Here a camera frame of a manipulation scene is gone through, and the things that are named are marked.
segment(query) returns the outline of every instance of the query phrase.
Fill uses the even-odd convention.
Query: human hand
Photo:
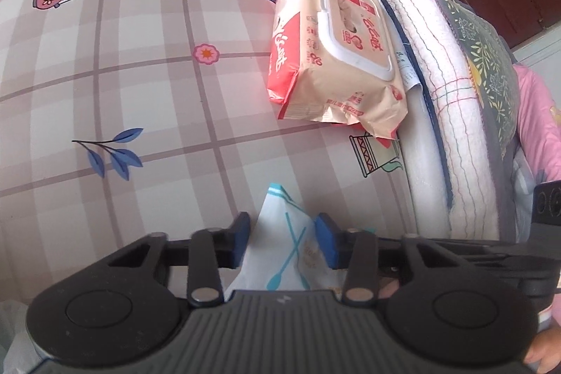
[[[555,325],[539,333],[532,342],[524,362],[539,361],[538,374],[545,374],[561,362],[561,327]]]

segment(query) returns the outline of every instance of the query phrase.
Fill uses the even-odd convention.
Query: plaid stripe
[[[265,90],[271,0],[2,6],[0,299],[29,301],[152,231],[187,238],[238,211],[255,219],[270,182],[344,226],[415,230],[405,172],[364,177],[350,140],[363,133],[277,120]],[[193,57],[202,43],[217,62]],[[134,141],[109,144],[141,158],[129,181],[89,145],[100,178],[72,143],[136,127]]]

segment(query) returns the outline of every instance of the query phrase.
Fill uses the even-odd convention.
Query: blue leaf print
[[[141,129],[139,127],[136,127],[134,129],[129,129],[129,130],[123,130],[121,133],[118,133],[117,135],[115,135],[115,138],[113,139],[113,141],[116,142],[116,143],[131,142],[136,137],[138,137],[143,130],[144,129]]]
[[[143,166],[139,156],[134,154],[131,150],[114,150],[113,154],[127,165],[132,165],[133,167]]]
[[[92,151],[90,148],[86,148],[88,150],[88,159],[90,160],[90,164],[99,176],[102,178],[105,176],[105,165],[103,164],[103,159],[99,154]]]
[[[111,153],[111,164],[119,176],[128,181],[128,165],[125,164],[116,154]]]

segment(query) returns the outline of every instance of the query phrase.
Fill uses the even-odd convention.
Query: rolled blanket
[[[453,5],[445,14],[442,5],[447,1]],[[512,78],[504,69],[504,56],[509,62],[504,47],[500,46],[502,52],[496,47],[498,36],[488,23],[453,0],[388,2],[411,42],[437,114],[453,192],[451,237],[512,239],[514,203],[500,187],[503,157],[515,133],[520,102],[516,98],[499,102],[497,91],[489,89],[491,85],[499,87],[502,95],[518,94],[517,86],[509,87]],[[466,14],[471,15],[470,21],[462,16]],[[465,36],[458,37],[461,27]],[[491,45],[483,39],[477,42],[481,28],[486,39],[494,34]],[[512,227],[507,227],[508,219]]]

